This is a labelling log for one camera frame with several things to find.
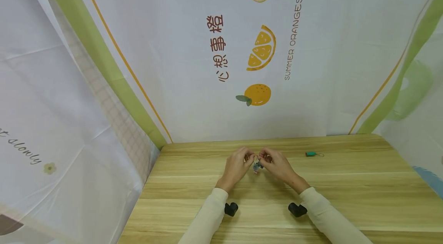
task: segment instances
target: person's left hand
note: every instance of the person's left hand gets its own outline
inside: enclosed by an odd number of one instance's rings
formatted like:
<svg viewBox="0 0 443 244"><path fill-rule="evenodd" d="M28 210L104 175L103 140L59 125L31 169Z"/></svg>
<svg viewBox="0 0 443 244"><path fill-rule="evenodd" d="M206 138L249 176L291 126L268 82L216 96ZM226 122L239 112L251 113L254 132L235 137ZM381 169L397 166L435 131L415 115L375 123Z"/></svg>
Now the person's left hand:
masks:
<svg viewBox="0 0 443 244"><path fill-rule="evenodd" d="M233 152L226 160L223 176L218 180L215 187L229 193L234 185L245 176L254 162L254 156L255 154L248 147L242 147Z"/></svg>

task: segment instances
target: black clamp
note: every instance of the black clamp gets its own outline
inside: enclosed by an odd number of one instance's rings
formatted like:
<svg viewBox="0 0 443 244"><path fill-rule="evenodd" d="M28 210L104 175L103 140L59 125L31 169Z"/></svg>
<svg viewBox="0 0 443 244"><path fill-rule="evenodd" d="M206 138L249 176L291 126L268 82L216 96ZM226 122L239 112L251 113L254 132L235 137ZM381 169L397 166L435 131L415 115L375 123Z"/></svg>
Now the black clamp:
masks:
<svg viewBox="0 0 443 244"><path fill-rule="evenodd" d="M304 206L302 205L298 206L295 203L290 203L288 209L297 218L307 214L307 209Z"/></svg>
<svg viewBox="0 0 443 244"><path fill-rule="evenodd" d="M236 203L231 203L231 205L229 205L228 203L225 204L225 214L228 214L230 217L234 217L237 209L238 206Z"/></svg>

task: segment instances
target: green stripe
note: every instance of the green stripe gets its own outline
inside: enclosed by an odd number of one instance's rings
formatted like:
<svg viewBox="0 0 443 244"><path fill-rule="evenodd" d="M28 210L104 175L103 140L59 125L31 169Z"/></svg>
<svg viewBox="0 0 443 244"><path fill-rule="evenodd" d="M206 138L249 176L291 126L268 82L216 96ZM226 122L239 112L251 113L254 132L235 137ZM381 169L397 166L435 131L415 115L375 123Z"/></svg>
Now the green stripe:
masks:
<svg viewBox="0 0 443 244"><path fill-rule="evenodd" d="M166 140L123 77L82 0L56 0L84 48L132 118L161 149Z"/></svg>
<svg viewBox="0 0 443 244"><path fill-rule="evenodd" d="M363 124L357 131L358 134L372 133L380 124L380 122L388 115L388 113L391 112L394 104L397 101L403 77L405 76L406 71L413 62L416 55L419 53L420 49L423 47L423 45L425 45L429 37L431 37L431 35L434 33L434 30L437 27L442 14L443 0L432 0L431 5L429 5L428 9L425 12L425 15L423 16L422 20L420 20L417 30L414 33L413 40L408 48L403 66L401 67L396 81L394 82L391 90L388 92L385 98L377 106L377 108L363 122Z"/></svg>

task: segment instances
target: forearm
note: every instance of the forearm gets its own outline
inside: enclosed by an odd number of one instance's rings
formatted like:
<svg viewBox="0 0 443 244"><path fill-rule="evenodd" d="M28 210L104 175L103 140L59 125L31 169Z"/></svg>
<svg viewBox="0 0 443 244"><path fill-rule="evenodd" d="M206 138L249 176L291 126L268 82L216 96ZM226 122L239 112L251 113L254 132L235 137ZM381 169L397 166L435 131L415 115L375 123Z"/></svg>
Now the forearm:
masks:
<svg viewBox="0 0 443 244"><path fill-rule="evenodd" d="M228 193L214 188L178 244L209 244L225 214Z"/></svg>
<svg viewBox="0 0 443 244"><path fill-rule="evenodd" d="M372 244L372 242L313 187L300 194L302 205L315 226L332 244Z"/></svg>

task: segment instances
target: whole orange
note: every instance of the whole orange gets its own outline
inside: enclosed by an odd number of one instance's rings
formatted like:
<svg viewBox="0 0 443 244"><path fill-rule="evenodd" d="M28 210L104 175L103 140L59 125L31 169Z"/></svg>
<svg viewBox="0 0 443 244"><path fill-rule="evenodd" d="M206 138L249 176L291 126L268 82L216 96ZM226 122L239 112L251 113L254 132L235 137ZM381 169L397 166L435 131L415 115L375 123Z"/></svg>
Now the whole orange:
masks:
<svg viewBox="0 0 443 244"><path fill-rule="evenodd" d="M244 95L236 96L236 99L246 102L247 106L260 106L271 98L271 89L265 84L253 84L249 86Z"/></svg>

